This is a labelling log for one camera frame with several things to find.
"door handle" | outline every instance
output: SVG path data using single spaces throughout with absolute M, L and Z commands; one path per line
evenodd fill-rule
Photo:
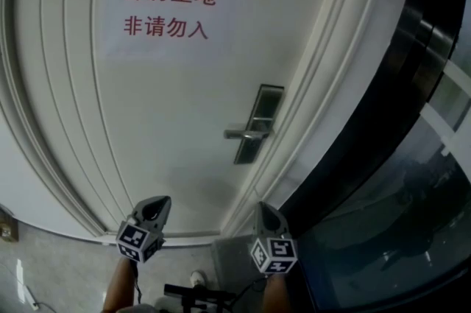
M 241 140 L 235 164 L 252 163 L 270 135 L 283 97 L 283 87 L 261 85 L 245 130 L 225 130 L 224 138 Z

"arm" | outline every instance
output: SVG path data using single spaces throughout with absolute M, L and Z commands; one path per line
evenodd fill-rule
M 273 275 L 266 281 L 263 294 L 263 313 L 291 313 L 285 278 Z
M 134 304 L 134 274 L 128 258 L 121 258 L 106 294 L 102 313 L 116 313 Z

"white shoe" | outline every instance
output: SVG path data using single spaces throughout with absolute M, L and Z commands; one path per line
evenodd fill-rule
M 190 276 L 191 286 L 203 286 L 206 287 L 206 277 L 202 271 L 193 271 Z

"black metal frame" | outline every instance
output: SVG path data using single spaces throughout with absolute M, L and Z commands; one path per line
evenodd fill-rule
M 348 197 L 384 163 L 419 117 L 442 75 L 463 18 L 465 0 L 406 0 L 380 67 L 353 115 L 303 184 L 280 209 L 294 238 L 301 236 Z M 351 312 L 380 310 L 417 299 L 467 270 L 468 262 L 393 299 Z M 302 268 L 291 273 L 298 289 Z M 306 304 L 315 297 L 304 293 Z

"white paper sign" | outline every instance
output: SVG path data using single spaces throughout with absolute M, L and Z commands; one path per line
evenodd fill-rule
M 101 0 L 96 50 L 116 61 L 198 63 L 230 51 L 243 0 Z

